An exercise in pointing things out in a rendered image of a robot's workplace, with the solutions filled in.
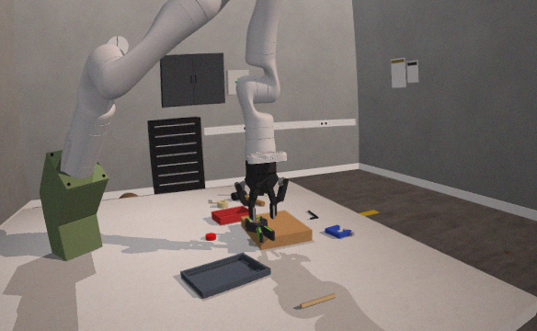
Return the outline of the light wooden board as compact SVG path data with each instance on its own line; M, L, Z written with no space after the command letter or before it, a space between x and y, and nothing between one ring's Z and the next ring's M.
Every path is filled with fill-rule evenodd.
M275 241L263 235L263 243L259 242L257 233L246 232L260 250L312 241L312 229L287 211L277 211L275 219L270 218L269 212L256 214L257 216L268 219L268 227L275 231Z

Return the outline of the tan wooden rod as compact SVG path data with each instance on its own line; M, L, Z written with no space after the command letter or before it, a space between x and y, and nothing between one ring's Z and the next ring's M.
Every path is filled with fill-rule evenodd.
M321 298L318 298L318 299L315 299L315 300L312 300L312 301L309 301L309 302L301 303L300 307L302 309L302 308L309 307L309 306L318 304L320 302L325 302L325 301L328 301L328 300L331 300L331 299L334 299L334 298L336 298L336 295L334 293L329 294L327 296L324 296L324 297L321 297Z

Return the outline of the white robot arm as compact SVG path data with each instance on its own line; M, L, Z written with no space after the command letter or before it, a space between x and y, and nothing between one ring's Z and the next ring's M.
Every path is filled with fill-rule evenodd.
M61 171L75 178L93 174L115 113L114 99L128 93L165 55L212 20L228 2L168 0L143 39L126 54L114 44L103 44L91 52L77 89ZM281 3L282 0L256 1L246 33L246 63L263 68L264 75L243 75L236 83L249 164L287 160L285 152L276 152L273 117L253 106L273 103L280 95L275 52Z

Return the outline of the wooden-handled black mallet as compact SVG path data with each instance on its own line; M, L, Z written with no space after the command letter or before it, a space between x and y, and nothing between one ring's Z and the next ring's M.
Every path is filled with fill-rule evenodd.
M244 191L246 200L248 200L248 199L249 199L249 196L247 196L245 190L243 190L243 191ZM232 194L231 194L231 198L232 198L232 200L239 200L238 195L237 195L237 192L232 193ZM258 199L257 199L257 200L256 200L256 204L257 204L257 205L260 205L260 206L265 206L265 201L263 201L263 200L258 200Z

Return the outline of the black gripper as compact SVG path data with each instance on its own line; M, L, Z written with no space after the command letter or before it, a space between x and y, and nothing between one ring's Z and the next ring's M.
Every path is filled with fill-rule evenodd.
M270 218L275 219L277 216L277 204L281 201L284 201L286 190L288 187L289 180L285 177L277 176L276 162L272 163L263 163L263 164L248 164L246 161L246 178L244 181L235 182L234 186L238 194L238 197L241 203L244 206L248 207L249 218L256 222L256 200L257 196L262 193L268 193L270 200L269 204L269 213ZM266 175L259 175L266 174ZM277 197L274 192L274 186L278 182L279 190ZM246 200L244 191L245 185L250 188L249 199ZM253 192L254 194L253 194ZM252 200L252 201L251 201Z

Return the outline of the black spring clamp with green grips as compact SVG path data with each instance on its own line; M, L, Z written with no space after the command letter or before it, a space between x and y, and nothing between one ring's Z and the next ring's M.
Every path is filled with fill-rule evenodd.
M268 227L268 220L262 216L257 217L260 223L252 223L250 219L245 219L245 227L248 232L257 233L257 237L260 243L263 243L263 235L265 235L271 241L275 241L275 231Z

